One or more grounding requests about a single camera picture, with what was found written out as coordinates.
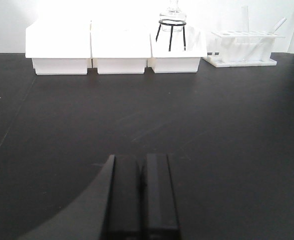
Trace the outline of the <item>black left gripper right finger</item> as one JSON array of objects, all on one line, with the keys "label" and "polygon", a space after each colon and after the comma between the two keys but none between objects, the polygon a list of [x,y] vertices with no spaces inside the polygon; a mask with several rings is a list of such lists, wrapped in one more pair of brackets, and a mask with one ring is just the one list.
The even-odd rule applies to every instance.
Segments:
[{"label": "black left gripper right finger", "polygon": [[178,217],[166,154],[147,154],[143,166],[143,181],[144,229],[178,231]]}]

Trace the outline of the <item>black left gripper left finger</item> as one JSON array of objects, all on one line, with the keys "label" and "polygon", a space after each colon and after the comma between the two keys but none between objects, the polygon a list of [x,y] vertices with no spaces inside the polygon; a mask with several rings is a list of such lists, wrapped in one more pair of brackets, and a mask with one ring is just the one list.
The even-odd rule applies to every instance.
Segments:
[{"label": "black left gripper left finger", "polygon": [[109,232],[140,231],[140,169],[135,158],[115,157],[109,209]]}]

